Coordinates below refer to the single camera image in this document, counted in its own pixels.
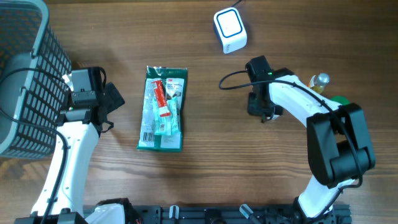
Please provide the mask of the green 3M product package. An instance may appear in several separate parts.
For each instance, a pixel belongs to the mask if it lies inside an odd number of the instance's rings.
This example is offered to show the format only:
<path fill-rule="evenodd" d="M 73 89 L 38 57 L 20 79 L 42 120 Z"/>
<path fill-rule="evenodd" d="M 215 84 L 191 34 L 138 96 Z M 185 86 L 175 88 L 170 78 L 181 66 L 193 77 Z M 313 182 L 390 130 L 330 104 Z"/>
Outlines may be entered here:
<path fill-rule="evenodd" d="M 146 82 L 144 89 L 142 121 L 138 150 L 160 151 L 160 152 L 180 152 L 183 145 L 183 118 L 182 112 L 185 103 L 187 90 L 187 68 L 170 67 L 147 67 Z M 165 98 L 171 100 L 177 97 L 180 105 L 180 134 L 171 136 L 155 135 L 155 121 L 152 99 L 155 98 L 154 89 L 151 84 L 154 80 L 162 80 Z"/>

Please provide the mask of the green lid white jar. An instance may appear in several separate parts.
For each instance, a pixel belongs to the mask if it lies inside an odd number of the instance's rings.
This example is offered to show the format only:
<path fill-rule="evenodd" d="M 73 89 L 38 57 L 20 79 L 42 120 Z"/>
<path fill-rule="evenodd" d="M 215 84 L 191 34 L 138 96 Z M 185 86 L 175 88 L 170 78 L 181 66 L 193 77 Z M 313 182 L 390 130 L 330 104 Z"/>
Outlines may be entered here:
<path fill-rule="evenodd" d="M 341 105 L 348 105 L 350 101 L 344 96 L 334 96 L 331 98 L 331 101 L 340 103 Z"/>

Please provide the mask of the yellow liquid bottle silver cap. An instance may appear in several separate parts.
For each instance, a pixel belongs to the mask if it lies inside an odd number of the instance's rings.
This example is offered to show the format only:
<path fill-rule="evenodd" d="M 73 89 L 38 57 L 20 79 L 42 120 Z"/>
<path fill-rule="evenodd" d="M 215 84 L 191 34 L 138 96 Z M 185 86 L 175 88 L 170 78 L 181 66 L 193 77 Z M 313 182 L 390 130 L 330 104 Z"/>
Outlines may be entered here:
<path fill-rule="evenodd" d="M 317 92 L 318 94 L 321 94 L 327 84 L 330 82 L 330 77 L 327 73 L 320 73 L 319 75 L 314 75 L 309 83 L 308 87 L 311 88 L 313 91 Z"/>

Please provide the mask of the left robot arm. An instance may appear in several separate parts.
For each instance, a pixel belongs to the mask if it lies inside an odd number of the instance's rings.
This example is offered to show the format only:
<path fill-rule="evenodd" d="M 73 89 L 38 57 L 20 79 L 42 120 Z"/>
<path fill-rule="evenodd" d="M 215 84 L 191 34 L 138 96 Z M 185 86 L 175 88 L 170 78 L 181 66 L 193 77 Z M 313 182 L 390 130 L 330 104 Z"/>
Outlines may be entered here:
<path fill-rule="evenodd" d="M 64 75 L 69 87 L 56 119 L 57 143 L 47 178 L 28 217 L 16 223 L 85 223 L 83 194 L 92 153 L 105 132 L 114 127 L 108 115 L 125 101 L 102 67 Z"/>

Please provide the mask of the red Kleenex tissue pack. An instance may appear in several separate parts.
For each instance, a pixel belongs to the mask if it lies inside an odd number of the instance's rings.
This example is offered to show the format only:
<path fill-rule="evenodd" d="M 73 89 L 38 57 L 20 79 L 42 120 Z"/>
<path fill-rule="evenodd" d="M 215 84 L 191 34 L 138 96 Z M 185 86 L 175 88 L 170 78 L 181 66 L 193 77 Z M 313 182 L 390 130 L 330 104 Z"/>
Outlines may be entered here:
<path fill-rule="evenodd" d="M 275 115 L 269 117 L 269 120 L 275 120 L 275 119 L 277 119 L 279 116 L 280 116 L 280 115 L 275 114 Z"/>

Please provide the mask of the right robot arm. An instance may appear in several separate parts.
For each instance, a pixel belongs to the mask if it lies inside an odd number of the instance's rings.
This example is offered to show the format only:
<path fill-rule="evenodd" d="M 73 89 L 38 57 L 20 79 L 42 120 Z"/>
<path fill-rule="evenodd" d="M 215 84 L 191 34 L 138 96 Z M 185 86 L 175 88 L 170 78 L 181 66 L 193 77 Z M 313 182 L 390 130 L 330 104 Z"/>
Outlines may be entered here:
<path fill-rule="evenodd" d="M 315 223 L 333 214 L 345 189 L 358 188 L 376 163 L 364 112 L 355 103 L 342 105 L 321 96 L 287 68 L 271 69 L 265 56 L 246 65 L 250 85 L 248 113 L 261 121 L 288 111 L 307 132 L 312 177 L 295 199 L 292 221 Z"/>

